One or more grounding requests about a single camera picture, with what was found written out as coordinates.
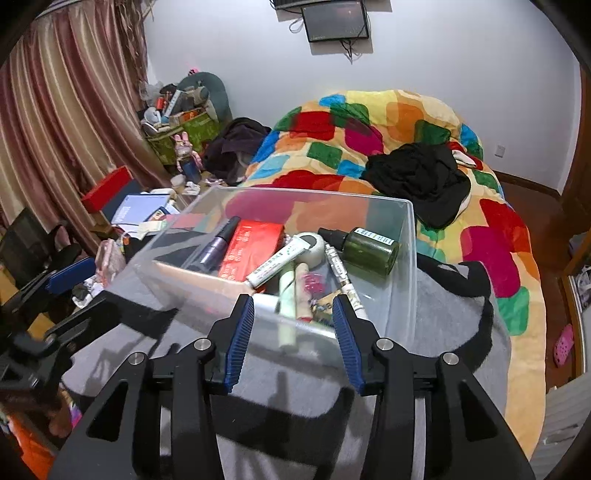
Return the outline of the beige foundation tube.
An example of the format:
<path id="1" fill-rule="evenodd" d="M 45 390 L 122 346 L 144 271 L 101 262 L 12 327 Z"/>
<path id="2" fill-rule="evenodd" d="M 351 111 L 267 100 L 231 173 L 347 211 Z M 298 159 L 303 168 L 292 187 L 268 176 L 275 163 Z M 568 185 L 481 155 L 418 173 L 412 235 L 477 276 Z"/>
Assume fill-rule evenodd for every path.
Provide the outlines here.
<path id="1" fill-rule="evenodd" d="M 216 277 L 196 271 L 175 267 L 160 261 L 153 261 L 152 265 L 158 276 L 170 280 L 175 286 L 187 286 L 194 291 L 221 294 L 228 298 L 235 298 L 240 294 L 252 295 L 256 289 L 249 282 L 238 282 Z"/>

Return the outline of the pink rabbit figurine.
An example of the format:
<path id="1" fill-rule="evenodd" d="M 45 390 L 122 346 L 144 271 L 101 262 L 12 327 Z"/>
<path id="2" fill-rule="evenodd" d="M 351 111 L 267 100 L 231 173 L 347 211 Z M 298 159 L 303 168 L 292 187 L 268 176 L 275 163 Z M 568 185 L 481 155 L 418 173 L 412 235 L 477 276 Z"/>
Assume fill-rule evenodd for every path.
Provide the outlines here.
<path id="1" fill-rule="evenodd" d="M 200 155 L 193 149 L 193 145 L 185 131 L 175 134 L 174 142 L 177 169 L 187 181 L 198 184 L 201 180 L 201 172 L 204 169 Z"/>

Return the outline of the pink croc shoe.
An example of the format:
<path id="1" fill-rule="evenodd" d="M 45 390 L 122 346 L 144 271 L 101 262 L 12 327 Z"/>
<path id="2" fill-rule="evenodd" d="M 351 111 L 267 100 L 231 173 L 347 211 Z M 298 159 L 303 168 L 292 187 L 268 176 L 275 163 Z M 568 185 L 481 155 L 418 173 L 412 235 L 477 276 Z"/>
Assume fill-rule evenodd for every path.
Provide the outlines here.
<path id="1" fill-rule="evenodd" d="M 571 324 L 567 324 L 561 331 L 553 347 L 553 360 L 557 367 L 566 364 L 574 347 L 574 330 Z"/>

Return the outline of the blue notebook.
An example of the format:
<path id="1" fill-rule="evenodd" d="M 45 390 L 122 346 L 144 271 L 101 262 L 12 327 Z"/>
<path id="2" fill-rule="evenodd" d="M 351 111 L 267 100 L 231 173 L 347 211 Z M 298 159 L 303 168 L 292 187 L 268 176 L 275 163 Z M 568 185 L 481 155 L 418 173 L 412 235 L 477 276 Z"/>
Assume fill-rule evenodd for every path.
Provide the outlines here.
<path id="1" fill-rule="evenodd" d="M 127 195 L 110 220 L 112 225 L 139 225 L 156 210 L 168 203 L 168 194 L 130 194 Z"/>

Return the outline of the clear plastic storage box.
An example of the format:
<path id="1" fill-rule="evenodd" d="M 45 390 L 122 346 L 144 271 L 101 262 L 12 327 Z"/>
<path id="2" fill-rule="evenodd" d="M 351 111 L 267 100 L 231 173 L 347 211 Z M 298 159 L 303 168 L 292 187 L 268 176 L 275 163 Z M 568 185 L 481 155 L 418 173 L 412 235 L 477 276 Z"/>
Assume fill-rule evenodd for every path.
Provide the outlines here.
<path id="1" fill-rule="evenodd" d="M 412 204 L 329 191 L 217 187 L 170 221 L 131 261 L 159 304 L 197 332 L 252 295 L 252 350 L 339 365 L 332 298 L 403 346 L 415 334 Z"/>

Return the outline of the pale green tube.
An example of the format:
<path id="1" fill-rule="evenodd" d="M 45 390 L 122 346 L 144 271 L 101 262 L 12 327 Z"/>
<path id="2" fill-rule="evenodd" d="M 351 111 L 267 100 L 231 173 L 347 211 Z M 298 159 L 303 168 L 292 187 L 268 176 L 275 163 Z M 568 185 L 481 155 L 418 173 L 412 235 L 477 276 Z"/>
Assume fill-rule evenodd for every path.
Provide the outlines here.
<path id="1" fill-rule="evenodd" d="M 296 319 L 296 273 L 294 263 L 288 263 L 280 271 L 280 316 L 290 320 Z M 281 322 L 277 327 L 280 350 L 293 353 L 297 350 L 297 332 L 293 326 Z"/>

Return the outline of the black clothing pile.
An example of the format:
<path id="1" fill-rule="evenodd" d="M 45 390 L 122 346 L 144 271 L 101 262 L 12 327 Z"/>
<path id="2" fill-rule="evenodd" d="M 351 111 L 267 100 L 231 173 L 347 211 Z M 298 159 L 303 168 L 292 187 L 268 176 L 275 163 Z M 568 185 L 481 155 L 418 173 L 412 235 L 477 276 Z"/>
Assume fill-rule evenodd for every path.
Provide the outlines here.
<path id="1" fill-rule="evenodd" d="M 430 229 L 447 228 L 471 199 L 471 182 L 445 144 L 411 143 L 370 156 L 361 178 L 385 196 L 410 201 Z"/>

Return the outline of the striped pink curtain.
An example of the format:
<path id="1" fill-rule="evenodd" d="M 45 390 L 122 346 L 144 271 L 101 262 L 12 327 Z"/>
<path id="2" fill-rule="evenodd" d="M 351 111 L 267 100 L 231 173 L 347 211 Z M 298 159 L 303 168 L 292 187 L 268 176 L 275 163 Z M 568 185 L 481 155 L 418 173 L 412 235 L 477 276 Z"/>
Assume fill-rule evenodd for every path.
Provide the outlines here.
<path id="1" fill-rule="evenodd" d="M 79 1 L 37 19 L 1 67 L 1 224 L 29 208 L 95 253 L 81 199 L 117 167 L 168 176 L 141 131 L 147 49 L 140 1 Z"/>

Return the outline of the brown 4B eraser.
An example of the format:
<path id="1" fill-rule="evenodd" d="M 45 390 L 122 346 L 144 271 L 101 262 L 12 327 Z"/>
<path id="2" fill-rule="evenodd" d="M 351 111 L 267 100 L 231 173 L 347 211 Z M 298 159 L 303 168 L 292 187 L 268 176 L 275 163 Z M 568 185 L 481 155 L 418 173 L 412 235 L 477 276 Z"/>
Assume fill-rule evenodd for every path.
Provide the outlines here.
<path id="1" fill-rule="evenodd" d="M 334 327 L 332 320 L 332 302 L 322 303 L 320 300 L 315 300 L 311 304 L 312 320 L 328 327 Z"/>

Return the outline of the small white ointment tube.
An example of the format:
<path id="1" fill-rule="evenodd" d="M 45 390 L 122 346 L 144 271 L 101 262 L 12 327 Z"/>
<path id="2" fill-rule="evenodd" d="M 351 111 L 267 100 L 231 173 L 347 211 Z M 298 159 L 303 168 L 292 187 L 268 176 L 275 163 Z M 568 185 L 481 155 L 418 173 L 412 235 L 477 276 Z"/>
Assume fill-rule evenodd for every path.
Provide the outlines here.
<path id="1" fill-rule="evenodd" d="M 273 278 L 276 273 L 280 272 L 285 265 L 294 261 L 298 255 L 305 250 L 308 250 L 310 246 L 308 242 L 301 240 L 300 238 L 294 238 L 290 240 L 286 246 L 283 246 L 279 251 L 273 254 L 270 259 L 263 262 L 262 265 L 253 270 L 245 277 L 245 281 L 252 286 L 253 289 L 259 289 L 264 283 Z"/>

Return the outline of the dark purple clothing pile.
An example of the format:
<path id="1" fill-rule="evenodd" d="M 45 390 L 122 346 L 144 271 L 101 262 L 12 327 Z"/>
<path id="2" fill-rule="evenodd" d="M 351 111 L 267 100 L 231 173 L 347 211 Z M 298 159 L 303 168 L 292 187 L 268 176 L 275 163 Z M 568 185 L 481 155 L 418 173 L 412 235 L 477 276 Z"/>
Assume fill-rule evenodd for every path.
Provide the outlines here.
<path id="1" fill-rule="evenodd" d="M 242 183 L 247 167 L 270 131 L 270 127 L 246 117 L 232 120 L 205 148 L 204 169 L 228 186 Z"/>

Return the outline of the white tape roll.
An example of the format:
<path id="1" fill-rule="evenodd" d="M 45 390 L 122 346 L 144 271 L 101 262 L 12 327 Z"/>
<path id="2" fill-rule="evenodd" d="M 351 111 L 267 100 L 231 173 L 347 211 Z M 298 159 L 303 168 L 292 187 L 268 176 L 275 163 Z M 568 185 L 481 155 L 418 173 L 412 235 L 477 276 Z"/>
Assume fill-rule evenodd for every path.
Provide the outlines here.
<path id="1" fill-rule="evenodd" d="M 294 240 L 294 238 L 300 238 L 301 240 L 308 242 L 308 245 L 310 246 L 308 250 L 305 250 L 297 256 L 295 259 L 297 263 L 307 264 L 309 270 L 314 270 L 324 262 L 325 240 L 321 235 L 314 232 L 301 232 L 290 237 L 290 240 Z"/>

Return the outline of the pink beige lip tube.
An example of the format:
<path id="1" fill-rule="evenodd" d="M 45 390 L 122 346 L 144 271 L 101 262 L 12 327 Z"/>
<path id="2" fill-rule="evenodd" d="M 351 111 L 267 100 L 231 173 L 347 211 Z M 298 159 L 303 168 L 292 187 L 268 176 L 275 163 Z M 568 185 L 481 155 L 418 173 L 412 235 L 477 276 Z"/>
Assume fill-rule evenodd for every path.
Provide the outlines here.
<path id="1" fill-rule="evenodd" d="M 307 280 L 308 265 L 304 262 L 298 263 L 295 267 L 295 314 L 297 320 L 304 322 L 312 321 L 311 293 L 308 292 Z"/>

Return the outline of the red envelope packet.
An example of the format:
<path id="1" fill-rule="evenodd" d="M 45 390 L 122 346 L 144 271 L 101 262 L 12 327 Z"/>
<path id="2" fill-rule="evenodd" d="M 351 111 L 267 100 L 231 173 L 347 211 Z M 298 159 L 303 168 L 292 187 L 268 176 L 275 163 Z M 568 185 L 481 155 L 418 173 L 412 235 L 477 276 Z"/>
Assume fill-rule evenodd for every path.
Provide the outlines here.
<path id="1" fill-rule="evenodd" d="M 283 237 L 283 224 L 240 220 L 222 259 L 218 276 L 245 281 L 247 275 L 280 249 Z"/>

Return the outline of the green glass dropper bottle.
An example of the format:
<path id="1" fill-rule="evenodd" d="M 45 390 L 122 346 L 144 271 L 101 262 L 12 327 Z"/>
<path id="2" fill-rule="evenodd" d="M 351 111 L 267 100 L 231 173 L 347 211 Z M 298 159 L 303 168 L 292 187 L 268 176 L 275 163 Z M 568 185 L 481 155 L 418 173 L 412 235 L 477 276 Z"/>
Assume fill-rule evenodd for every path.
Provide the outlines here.
<path id="1" fill-rule="evenodd" d="M 318 228 L 318 235 L 346 262 L 382 277 L 392 272 L 400 249 L 398 241 L 361 227 L 349 232 Z"/>

